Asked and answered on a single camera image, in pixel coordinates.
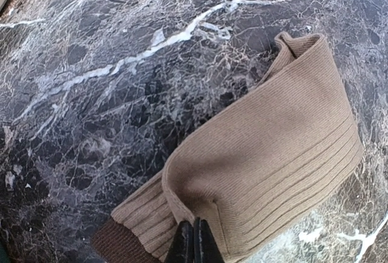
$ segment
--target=marble surface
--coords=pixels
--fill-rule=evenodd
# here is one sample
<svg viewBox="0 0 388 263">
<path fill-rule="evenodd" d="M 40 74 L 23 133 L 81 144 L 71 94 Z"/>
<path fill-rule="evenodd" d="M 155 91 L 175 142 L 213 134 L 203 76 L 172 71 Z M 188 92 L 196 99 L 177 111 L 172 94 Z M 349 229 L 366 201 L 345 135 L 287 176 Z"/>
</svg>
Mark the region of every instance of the marble surface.
<svg viewBox="0 0 388 263">
<path fill-rule="evenodd" d="M 387 0 L 10 0 L 0 15 L 0 238 L 101 263 L 90 237 L 255 87 L 273 38 L 328 36 L 365 146 L 338 193 L 250 262 L 388 262 Z"/>
</svg>

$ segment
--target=tan sock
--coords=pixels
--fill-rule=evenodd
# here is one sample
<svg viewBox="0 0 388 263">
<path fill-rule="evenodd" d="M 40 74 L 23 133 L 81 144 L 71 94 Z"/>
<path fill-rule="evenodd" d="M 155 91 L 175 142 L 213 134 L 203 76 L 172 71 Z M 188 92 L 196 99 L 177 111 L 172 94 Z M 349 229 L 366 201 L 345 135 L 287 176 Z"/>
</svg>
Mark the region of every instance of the tan sock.
<svg viewBox="0 0 388 263">
<path fill-rule="evenodd" d="M 281 33 L 276 43 L 263 83 L 191 134 L 114 209 L 93 238 L 109 263 L 163 261 L 177 222 L 197 216 L 226 262 L 243 261 L 354 171 L 362 145 L 324 36 Z"/>
</svg>

